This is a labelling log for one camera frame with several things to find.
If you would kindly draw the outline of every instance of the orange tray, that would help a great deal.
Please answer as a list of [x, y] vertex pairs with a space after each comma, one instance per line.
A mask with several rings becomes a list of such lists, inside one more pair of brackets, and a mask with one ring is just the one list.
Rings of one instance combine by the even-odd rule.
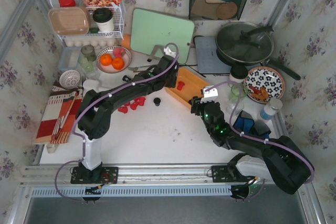
[[[185, 86], [183, 86], [181, 91], [177, 90], [177, 84], [179, 81], [183, 81], [185, 83]], [[208, 85], [209, 83], [193, 74], [189, 70], [180, 68], [177, 74], [176, 87], [166, 88], [166, 91], [168, 94], [190, 109], [191, 105], [188, 103], [188, 101], [192, 97], [203, 97], [201, 90]]]

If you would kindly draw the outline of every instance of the frying pan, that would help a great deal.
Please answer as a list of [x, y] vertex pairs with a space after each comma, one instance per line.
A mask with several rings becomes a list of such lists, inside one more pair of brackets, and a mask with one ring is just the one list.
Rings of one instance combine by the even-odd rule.
[[232, 22], [224, 25], [216, 35], [216, 45], [219, 59], [231, 64], [255, 65], [278, 68], [294, 78], [301, 77], [288, 67], [270, 59], [274, 42], [269, 31], [271, 26], [259, 27], [248, 22]]

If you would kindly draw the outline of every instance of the gray floor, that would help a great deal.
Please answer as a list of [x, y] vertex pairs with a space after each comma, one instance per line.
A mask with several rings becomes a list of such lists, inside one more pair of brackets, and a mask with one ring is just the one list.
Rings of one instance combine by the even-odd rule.
[[204, 224], [307, 223], [299, 197], [267, 186], [251, 202], [229, 197], [109, 198], [83, 205], [61, 198], [34, 198], [25, 223], [61, 224]]

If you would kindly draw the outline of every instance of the red lid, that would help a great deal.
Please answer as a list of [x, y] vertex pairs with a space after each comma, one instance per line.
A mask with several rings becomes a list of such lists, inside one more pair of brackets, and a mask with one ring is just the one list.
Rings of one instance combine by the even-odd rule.
[[58, 0], [60, 7], [76, 6], [75, 0]]

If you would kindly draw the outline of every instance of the patterned plate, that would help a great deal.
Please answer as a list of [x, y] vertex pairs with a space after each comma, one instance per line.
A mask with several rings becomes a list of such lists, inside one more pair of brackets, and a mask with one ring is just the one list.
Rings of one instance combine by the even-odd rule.
[[[245, 78], [244, 84], [248, 87], [248, 97], [250, 97], [253, 101], [262, 104], [266, 104], [273, 97], [280, 99], [286, 88], [283, 77], [276, 70], [268, 67], [252, 68], [248, 72], [248, 76]], [[254, 98], [251, 95], [254, 91], [249, 87], [250, 85], [259, 90], [261, 87], [266, 88], [269, 99], [262, 101]]]
[[109, 66], [103, 66], [102, 64], [100, 64], [100, 56], [102, 56], [102, 55], [109, 54], [109, 55], [111, 55], [112, 58], [114, 59], [115, 57], [113, 56], [113, 50], [114, 50], [115, 48], [117, 48], [117, 47], [119, 47], [119, 46], [115, 46], [115, 47], [107, 47], [107, 48], [105, 48], [103, 51], [101, 51], [101, 52], [98, 54], [98, 56], [97, 56], [97, 58], [96, 58], [96, 64], [97, 64], [97, 67], [98, 67], [101, 71], [103, 71], [103, 72], [105, 72], [105, 73], [118, 73], [118, 72], [124, 70], [125, 68], [127, 68], [127, 67], [130, 65], [130, 63], [131, 63], [131, 61], [132, 61], [132, 55], [131, 55], [131, 52], [129, 52], [129, 51], [128, 51], [126, 48], [124, 48], [124, 47], [123, 47], [123, 49], [125, 49], [126, 53], [122, 56], [122, 59], [123, 59], [124, 62], [125, 62], [125, 66], [124, 66], [122, 69], [117, 70], [117, 69], [115, 69], [112, 65], [109, 65]]

